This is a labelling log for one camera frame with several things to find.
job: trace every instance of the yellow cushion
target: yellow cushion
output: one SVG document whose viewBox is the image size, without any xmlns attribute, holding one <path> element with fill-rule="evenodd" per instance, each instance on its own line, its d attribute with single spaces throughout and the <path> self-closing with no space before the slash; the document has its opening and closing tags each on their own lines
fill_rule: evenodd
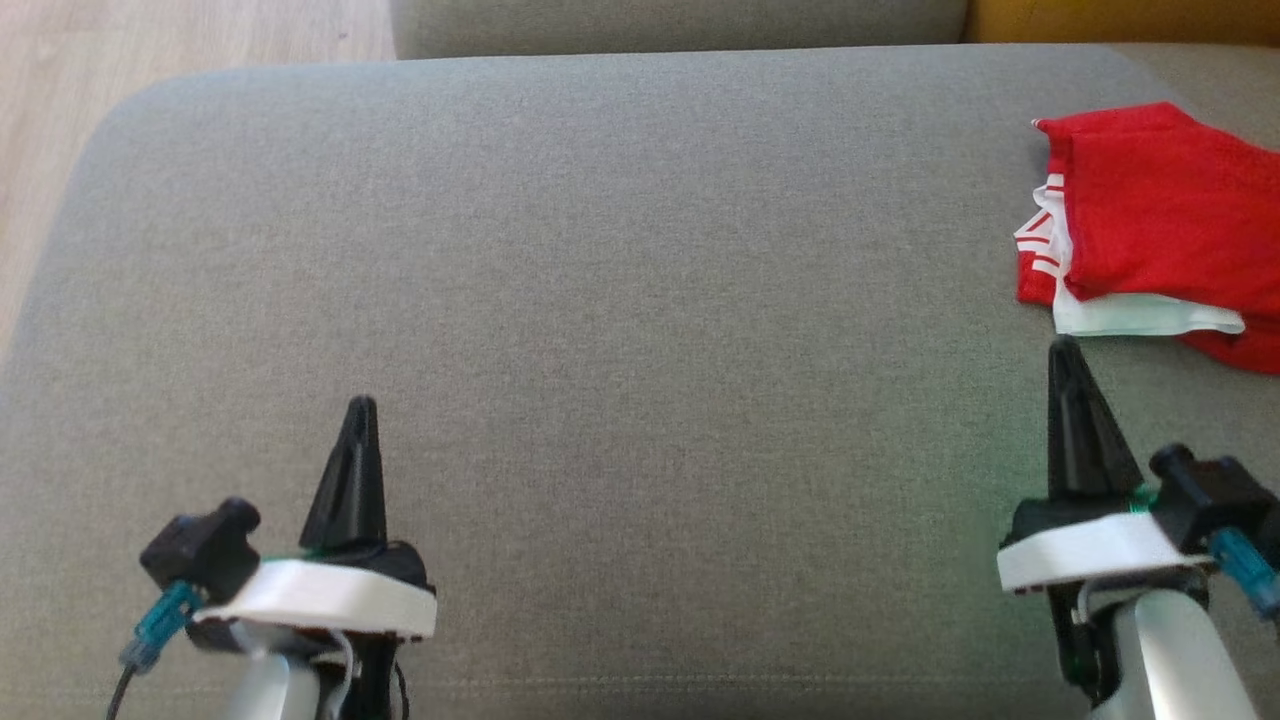
<svg viewBox="0 0 1280 720">
<path fill-rule="evenodd" d="M 1228 42 L 1280 46 L 1277 0 L 973 0 L 970 42 Z"/>
</svg>

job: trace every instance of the red cloth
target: red cloth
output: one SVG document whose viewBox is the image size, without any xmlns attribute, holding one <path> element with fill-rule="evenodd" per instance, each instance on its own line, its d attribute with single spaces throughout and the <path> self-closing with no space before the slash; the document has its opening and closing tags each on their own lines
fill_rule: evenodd
<svg viewBox="0 0 1280 720">
<path fill-rule="evenodd" d="M 1071 293 L 1152 292 L 1236 310 L 1244 333 L 1180 338 L 1280 373 L 1280 154 L 1167 102 L 1037 127 L 1050 138 L 1050 173 L 1065 179 Z"/>
</svg>

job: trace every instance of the teal connector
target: teal connector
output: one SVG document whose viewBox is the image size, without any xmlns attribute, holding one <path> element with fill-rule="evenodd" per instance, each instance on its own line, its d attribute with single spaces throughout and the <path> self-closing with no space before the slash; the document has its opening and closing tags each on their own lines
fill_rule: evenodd
<svg viewBox="0 0 1280 720">
<path fill-rule="evenodd" d="M 204 598 L 189 584 L 179 580 L 169 585 L 133 628 L 133 641 L 120 652 L 120 664 L 132 666 L 138 675 L 150 673 L 160 660 L 164 646 L 187 626 L 191 616 L 204 603 Z"/>
<path fill-rule="evenodd" d="M 1222 571 L 1240 585 L 1258 618 L 1280 619 L 1280 582 L 1276 580 L 1276 571 L 1244 533 L 1235 528 L 1213 533 L 1208 538 L 1208 552 Z"/>
</svg>

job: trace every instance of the wooden floor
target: wooden floor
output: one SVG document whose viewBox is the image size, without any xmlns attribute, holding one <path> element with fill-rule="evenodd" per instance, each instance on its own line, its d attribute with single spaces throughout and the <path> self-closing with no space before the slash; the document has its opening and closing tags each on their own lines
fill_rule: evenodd
<svg viewBox="0 0 1280 720">
<path fill-rule="evenodd" d="M 387 0 L 0 0 L 0 364 L 81 147 L 168 77 L 389 60 Z"/>
</svg>

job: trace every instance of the gray couch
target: gray couch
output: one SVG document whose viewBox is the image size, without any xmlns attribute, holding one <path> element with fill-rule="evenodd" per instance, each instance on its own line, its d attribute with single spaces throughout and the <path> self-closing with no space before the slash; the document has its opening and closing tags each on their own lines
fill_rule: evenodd
<svg viewBox="0 0 1280 720">
<path fill-rule="evenodd" d="M 401 50 L 947 42 L 964 14 L 529 5 L 401 4 Z M 1044 486 L 1052 338 L 1014 301 L 1010 233 L 1044 176 L 1029 119 L 1161 99 L 1280 147 L 1280 51 L 1243 47 L 433 59 L 142 92 L 81 159 L 0 379 L 0 715 L 101 711 L 169 516 L 242 495 L 257 547 L 289 551 L 369 392 L 393 532 L 440 591 L 404 655 L 419 717 L 1080 717 L 1046 606 L 995 571 Z M 1280 487 L 1275 378 L 1170 340 L 1084 350 L 1135 451 L 1181 439 Z M 1277 716 L 1280 652 L 1217 589 Z M 216 717 L 241 667 L 177 642 L 122 717 Z"/>
</svg>

